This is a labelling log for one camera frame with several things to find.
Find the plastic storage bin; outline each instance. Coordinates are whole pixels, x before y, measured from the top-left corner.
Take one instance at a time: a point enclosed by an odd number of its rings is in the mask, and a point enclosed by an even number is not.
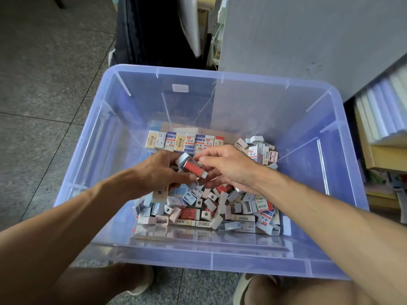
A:
[[[149,156],[149,129],[180,123],[261,134],[279,152],[279,171],[368,209],[338,91],[317,81],[116,65],[103,75],[55,205]],[[169,226],[165,241],[132,238],[133,201],[98,233],[82,256],[208,270],[319,278],[346,275],[287,216],[268,235]]]

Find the black bag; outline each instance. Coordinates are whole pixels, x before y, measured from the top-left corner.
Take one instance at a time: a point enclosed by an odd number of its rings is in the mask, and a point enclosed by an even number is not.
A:
[[[119,0],[111,66],[115,64],[205,66],[182,32],[177,0]]]

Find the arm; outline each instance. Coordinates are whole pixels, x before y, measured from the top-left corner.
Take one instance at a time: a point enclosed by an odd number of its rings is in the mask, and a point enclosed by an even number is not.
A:
[[[0,232],[0,298],[31,303],[58,280],[84,247],[128,201],[195,176],[175,173],[180,154],[158,152],[69,201]]]
[[[230,183],[262,195],[295,221],[375,301],[405,303],[405,227],[258,165],[233,146],[209,148],[195,158],[208,169],[215,167],[205,180],[207,187]]]

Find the slipper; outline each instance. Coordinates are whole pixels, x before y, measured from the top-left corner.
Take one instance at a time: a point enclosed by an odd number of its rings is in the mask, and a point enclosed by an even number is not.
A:
[[[146,292],[151,285],[153,284],[154,281],[154,269],[152,266],[144,266],[145,267],[145,277],[144,277],[144,282],[141,283],[137,288],[131,291],[127,291],[128,294],[131,294],[133,296],[138,296],[143,292]]]
[[[243,273],[240,277],[239,283],[237,284],[236,290],[234,291],[233,295],[233,305],[244,305],[245,304],[245,294],[249,283],[252,281],[252,277],[254,274],[250,273]],[[273,282],[277,285],[277,279],[269,275]]]

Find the tile floor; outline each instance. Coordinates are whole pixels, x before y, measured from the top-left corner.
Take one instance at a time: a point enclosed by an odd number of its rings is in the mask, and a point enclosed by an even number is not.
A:
[[[108,67],[116,27],[111,0],[64,3],[60,10],[53,0],[1,1],[0,230],[52,207]],[[121,294],[110,304],[231,304],[238,279],[237,273],[159,268],[149,292]]]

